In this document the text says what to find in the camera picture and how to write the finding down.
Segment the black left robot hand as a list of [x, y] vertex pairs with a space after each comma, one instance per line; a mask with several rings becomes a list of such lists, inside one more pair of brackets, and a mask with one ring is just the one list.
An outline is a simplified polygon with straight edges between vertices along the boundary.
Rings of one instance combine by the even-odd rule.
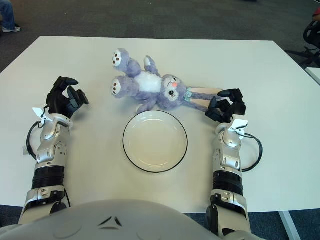
[[86, 94], [81, 89], [75, 90], [72, 87], [78, 84], [79, 82], [73, 78], [58, 77], [46, 98], [46, 104], [49, 107], [48, 112], [71, 119], [83, 104], [88, 105], [89, 100]]

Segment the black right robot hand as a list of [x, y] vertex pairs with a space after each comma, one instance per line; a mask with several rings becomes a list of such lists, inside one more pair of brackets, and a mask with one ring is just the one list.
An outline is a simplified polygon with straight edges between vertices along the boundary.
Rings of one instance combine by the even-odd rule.
[[246, 105], [239, 88], [222, 90], [217, 96], [223, 99], [212, 98], [205, 112], [208, 118], [219, 123], [231, 123], [233, 115], [245, 115]]

